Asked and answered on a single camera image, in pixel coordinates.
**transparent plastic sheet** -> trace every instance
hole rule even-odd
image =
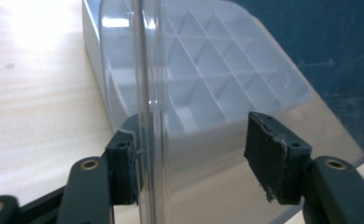
[[[101,18],[112,125],[140,120],[141,223],[280,223],[297,211],[267,203],[243,157],[249,110],[279,119],[313,158],[364,161],[298,66],[234,3],[106,0]]]

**white plastic tray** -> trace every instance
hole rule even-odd
[[[131,11],[129,1],[119,5]],[[169,0],[164,6],[170,135],[246,119],[250,110],[273,113],[310,98],[300,71],[245,9],[203,0]],[[111,119],[120,126],[138,108],[132,31],[120,28],[116,36],[113,57],[119,57],[105,65],[105,75]]]

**clear plastic box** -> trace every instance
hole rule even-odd
[[[83,3],[112,126],[139,117],[141,223],[282,223],[300,209],[265,200],[243,157],[249,111],[282,121],[313,157],[364,161],[364,147],[301,73],[305,63],[292,62],[245,8],[215,0]]]

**wooden table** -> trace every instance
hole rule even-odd
[[[112,135],[81,2],[0,1],[0,194],[23,205],[63,186],[72,164],[101,155]],[[117,209],[119,223],[138,223],[136,206]]]

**table surface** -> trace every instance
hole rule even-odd
[[[26,204],[102,154],[113,131],[85,50],[81,1],[0,1],[0,194]],[[364,176],[364,164],[358,168]],[[138,223],[120,206],[119,223]],[[302,223],[301,215],[288,223]]]

